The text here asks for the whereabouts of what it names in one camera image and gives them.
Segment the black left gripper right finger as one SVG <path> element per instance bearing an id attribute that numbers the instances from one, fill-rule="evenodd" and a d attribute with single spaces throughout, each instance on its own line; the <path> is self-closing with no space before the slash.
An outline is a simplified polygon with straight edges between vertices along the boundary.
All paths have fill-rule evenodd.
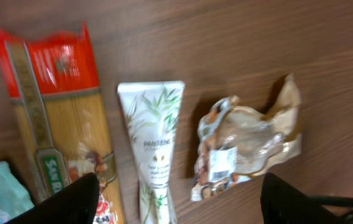
<path id="1" fill-rule="evenodd" d="M 264 224 L 344 223 L 343 219 L 272 173 L 263 178 L 260 203 Z"/>

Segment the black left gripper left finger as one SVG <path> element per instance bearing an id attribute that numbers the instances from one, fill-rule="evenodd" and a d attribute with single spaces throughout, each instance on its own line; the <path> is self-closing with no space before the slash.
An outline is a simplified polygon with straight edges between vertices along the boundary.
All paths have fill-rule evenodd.
<path id="1" fill-rule="evenodd" d="M 6 224 L 92 224 L 99 194 L 96 175 L 88 173 Z"/>

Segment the red San Remo spaghetti pack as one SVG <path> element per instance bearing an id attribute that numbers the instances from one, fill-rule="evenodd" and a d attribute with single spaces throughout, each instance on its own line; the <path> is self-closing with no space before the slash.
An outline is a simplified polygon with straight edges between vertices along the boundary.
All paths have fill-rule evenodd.
<path id="1" fill-rule="evenodd" d="M 99 181 L 95 223 L 126 221 L 86 25 L 24 40 L 0 28 L 0 66 L 40 202 L 85 174 Z"/>

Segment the white Pantene tube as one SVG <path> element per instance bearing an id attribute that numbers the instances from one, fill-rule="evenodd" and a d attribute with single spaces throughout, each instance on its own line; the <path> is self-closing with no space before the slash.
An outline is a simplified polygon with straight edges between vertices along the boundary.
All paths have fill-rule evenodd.
<path id="1" fill-rule="evenodd" d="M 169 176 L 185 84 L 120 83 L 120 98 L 139 179 L 143 224 L 176 223 Z"/>

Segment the teal wipes packet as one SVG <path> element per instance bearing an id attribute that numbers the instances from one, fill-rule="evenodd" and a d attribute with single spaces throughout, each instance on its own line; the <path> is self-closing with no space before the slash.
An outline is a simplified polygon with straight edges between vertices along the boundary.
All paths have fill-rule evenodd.
<path id="1" fill-rule="evenodd" d="M 27 189 L 12 175 L 9 164 L 0 162 L 0 224 L 34 208 Z"/>

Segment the brown white snack bag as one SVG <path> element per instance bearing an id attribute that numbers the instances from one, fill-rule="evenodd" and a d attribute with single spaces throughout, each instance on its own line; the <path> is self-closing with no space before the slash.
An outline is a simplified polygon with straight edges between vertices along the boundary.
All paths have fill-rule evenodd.
<path id="1" fill-rule="evenodd" d="M 301 95 L 293 74 L 282 78 L 273 106 L 261 113 L 222 98 L 198 125 L 200 139 L 191 200 L 198 202 L 265 174 L 301 153 Z"/>

